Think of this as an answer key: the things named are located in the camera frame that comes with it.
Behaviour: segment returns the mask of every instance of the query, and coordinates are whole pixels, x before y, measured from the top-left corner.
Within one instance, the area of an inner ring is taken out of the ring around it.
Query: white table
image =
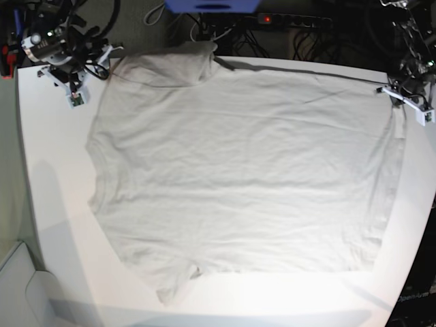
[[[386,81],[383,73],[333,65],[231,60]],[[54,88],[47,78],[37,78],[37,70],[18,71],[27,169],[44,261],[65,291],[67,302],[58,302],[71,307],[77,323],[189,327],[386,324],[418,250],[435,195],[436,125],[423,128],[406,108],[407,144],[399,190],[372,272],[202,277],[189,283],[183,301],[164,307],[119,262],[87,204],[95,190],[95,170],[84,145],[104,83],[90,79],[90,103],[71,110],[63,90]]]

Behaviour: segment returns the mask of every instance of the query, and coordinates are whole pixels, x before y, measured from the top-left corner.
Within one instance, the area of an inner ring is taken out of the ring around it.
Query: power strip
[[[272,27],[333,28],[333,20],[327,17],[259,13],[257,18],[259,25],[269,25]]]

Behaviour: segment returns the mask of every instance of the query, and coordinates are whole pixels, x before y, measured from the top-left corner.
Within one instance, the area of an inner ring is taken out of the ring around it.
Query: blue object
[[[21,37],[21,35],[22,35],[22,23],[21,23],[21,18],[20,18],[20,12],[18,11],[18,9],[14,9],[14,20],[15,20],[16,35],[18,37]]]
[[[172,12],[254,12],[260,0],[166,0]]]

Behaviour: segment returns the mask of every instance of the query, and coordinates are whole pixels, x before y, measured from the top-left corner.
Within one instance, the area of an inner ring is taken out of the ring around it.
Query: t-shirt
[[[228,69],[215,47],[127,57],[108,83],[90,204],[120,260],[164,303],[211,273],[371,269],[403,110],[370,82]]]

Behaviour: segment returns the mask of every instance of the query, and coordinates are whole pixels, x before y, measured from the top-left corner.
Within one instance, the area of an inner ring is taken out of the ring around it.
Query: wire
[[[380,51],[382,51],[387,57],[398,57],[398,53],[392,52],[388,50],[379,40],[378,36],[375,34],[373,27],[371,26],[371,2],[372,0],[367,1],[367,7],[365,8],[365,27],[367,28],[367,31],[369,33],[369,36],[371,36],[371,39],[373,40],[374,44],[379,48]]]
[[[395,91],[392,91],[392,90],[388,89],[387,87],[382,87],[381,91],[384,92],[384,93],[389,94],[391,97],[394,97],[394,98],[396,98],[398,100],[401,100],[402,102],[404,102],[405,104],[411,106],[415,110],[420,110],[420,108],[416,105],[416,103],[411,101],[409,97],[405,97],[405,96],[401,95],[400,93],[397,93]],[[422,96],[424,98],[424,100],[425,100],[424,101],[424,105],[425,105],[425,108],[427,109],[428,108],[428,104],[427,104],[426,98],[422,94],[416,94],[416,95],[417,96]]]
[[[99,80],[107,80],[108,77],[109,77],[109,71],[108,71],[106,68],[103,67],[103,69],[104,69],[103,72],[105,72],[105,74],[104,74],[103,76],[102,76],[102,75],[99,75],[98,73],[93,72],[91,69],[89,69],[89,68],[87,67],[87,65],[86,65],[82,60],[80,60],[80,59],[76,56],[76,54],[74,53],[74,49],[73,49],[73,47],[72,47],[72,45],[71,45],[71,42],[70,42],[70,39],[69,39],[69,37],[70,37],[70,34],[69,34],[70,29],[69,29],[69,28],[70,28],[70,26],[71,26],[71,22],[72,22],[72,20],[73,20],[73,17],[74,17],[74,15],[76,14],[76,11],[77,11],[77,9],[78,9],[79,7],[80,7],[80,2],[78,1],[78,2],[76,2],[76,3],[74,4],[73,8],[72,8],[71,11],[69,12],[68,17],[67,17],[67,22],[66,22],[66,25],[65,25],[65,34],[66,34],[65,43],[66,43],[66,45],[67,45],[68,52],[70,53],[72,59],[74,59],[74,60],[79,64],[79,66],[81,66],[81,68],[82,68],[84,71],[90,73],[90,75],[92,75],[92,76],[98,78]]]
[[[228,29],[227,31],[225,31],[224,33],[222,33],[222,34],[220,34],[220,35],[218,35],[218,36],[212,37],[211,41],[217,41],[217,40],[219,40],[219,39],[222,39],[222,38],[225,37],[226,35],[229,35],[229,33],[230,33],[231,31],[233,31],[233,28]]]
[[[253,53],[255,56],[259,56],[258,52],[256,51],[256,48],[253,45],[253,42],[249,39],[249,36],[247,35],[246,32],[244,32],[244,36],[245,36],[245,43],[248,44],[248,46],[252,49]]]
[[[91,38],[92,42],[103,39],[112,30],[112,28],[116,23],[116,20],[118,19],[120,9],[121,9],[121,0],[114,0],[114,9],[112,10],[112,15],[110,16],[108,24],[99,35]]]
[[[156,25],[162,18],[162,14],[164,14],[163,13],[164,11],[165,11],[165,3],[162,3],[161,5],[157,5],[156,7],[154,7],[153,9],[151,9],[149,12],[145,14],[144,18],[142,19],[142,22],[146,26]],[[150,21],[151,16],[156,13],[157,13],[156,19]]]
[[[170,40],[173,40],[176,35],[177,35],[177,31],[178,28],[180,27],[181,22],[183,21],[183,18],[185,17],[185,15],[183,14],[179,14],[166,28],[167,30],[171,29],[174,24],[176,25],[176,27],[174,28],[173,32],[171,33],[171,35],[169,36]]]
[[[270,54],[268,53],[268,51],[265,50],[265,48],[263,48],[262,46],[260,46],[258,39],[256,39],[256,37],[254,36],[254,33],[251,29],[248,30],[248,33],[251,35],[252,40],[255,43],[255,46],[258,48],[258,50],[262,53],[262,55],[265,58],[271,58]]]
[[[200,22],[199,22],[199,20],[198,20],[197,18],[195,18],[195,17],[192,16],[191,14],[186,14],[186,16],[187,16],[189,19],[192,19],[192,21],[194,21],[194,22],[198,25],[198,28],[199,28],[199,29],[203,30],[203,27],[202,27],[202,25],[200,24]]]
[[[86,2],[88,2],[88,0],[78,0],[78,2],[79,2],[78,6],[82,7]]]
[[[194,38],[193,38],[193,35],[192,35],[193,30],[195,29],[195,27],[196,27],[197,25],[200,26],[200,23],[197,22],[197,24],[192,25],[191,30],[189,31],[189,37],[191,38],[191,41],[192,41],[192,42],[197,42],[196,39],[194,39]]]
[[[296,44],[296,38],[297,38],[297,35],[295,36],[295,38],[294,38],[294,49],[295,49],[295,53],[294,53],[294,56],[292,57],[292,60],[295,60],[295,58],[298,58],[298,60],[302,60],[302,58],[300,57],[300,54],[298,53],[298,51],[300,50],[300,47],[302,46],[302,44],[303,44],[303,42],[305,41],[305,40],[307,40],[307,38],[310,36],[310,32],[305,32],[305,31],[303,31],[303,33],[306,33],[306,35],[299,41],[299,43],[298,43],[298,45],[296,46],[295,44]]]
[[[308,51],[306,52],[306,54],[304,56],[304,60],[305,61],[312,61],[311,57],[309,57],[309,55],[311,53],[313,54],[313,52],[315,51],[316,46],[318,45],[318,42],[320,41],[320,39],[321,39],[321,32],[319,31],[318,34],[316,35],[316,38],[315,39],[312,38],[313,43],[312,43],[312,45],[310,46],[310,48],[308,49]]]
[[[380,0],[380,3],[382,6],[387,7],[388,5],[395,5],[395,6],[401,6],[401,7],[407,7],[404,4],[404,1],[389,1],[389,2],[383,2],[383,0]]]
[[[423,96],[422,94],[419,93],[412,93],[410,95],[407,96],[409,99],[413,99],[414,97],[421,97],[422,101],[424,102],[424,106],[427,109],[429,107],[429,103],[427,102],[427,99],[425,98],[425,96]]]

